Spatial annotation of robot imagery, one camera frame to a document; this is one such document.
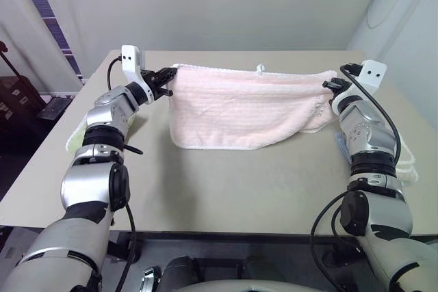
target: floor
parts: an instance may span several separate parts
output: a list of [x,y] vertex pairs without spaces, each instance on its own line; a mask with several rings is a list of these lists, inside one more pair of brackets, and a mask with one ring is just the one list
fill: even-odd
[[[0,285],[37,236],[37,232],[26,228],[17,227],[12,230],[0,252]],[[110,238],[115,241],[117,236],[117,232],[112,232]],[[331,250],[331,247],[319,245],[317,249],[319,254],[326,250]],[[277,266],[288,282],[323,291],[334,291],[313,263],[307,245],[163,239],[142,242],[142,256],[131,266],[123,291],[139,291],[143,270],[152,266],[159,266],[163,270],[172,259],[183,255],[192,258],[232,259],[245,259],[250,255],[264,256]],[[102,268],[103,292],[114,291],[124,265],[124,262],[110,257],[105,259]],[[330,271],[337,278],[354,278],[360,286],[360,292],[383,291],[365,260]],[[237,278],[236,275],[237,271],[231,268],[209,268],[205,271],[206,280]]]

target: gray tabletop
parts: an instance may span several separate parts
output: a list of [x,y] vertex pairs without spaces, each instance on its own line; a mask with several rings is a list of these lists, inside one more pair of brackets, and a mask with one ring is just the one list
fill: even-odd
[[[0,202],[0,224],[45,227],[63,215],[60,185],[72,159],[66,140],[106,91],[106,70],[118,54],[109,53]],[[150,70],[173,63],[255,70],[263,63],[270,72],[310,74],[361,60],[351,51],[146,52]],[[113,85],[127,83],[120,64],[112,74]],[[389,80],[376,97],[416,156],[420,174],[419,182],[405,187],[413,233],[437,234],[437,133]],[[137,229],[308,235],[324,205],[346,189],[350,168],[335,143],[338,130],[334,122],[260,150],[184,150],[170,140],[168,101],[143,105],[128,144],[144,155],[125,157]],[[331,234],[332,212],[318,234]],[[129,230],[125,211],[115,214],[115,222],[112,229]]]

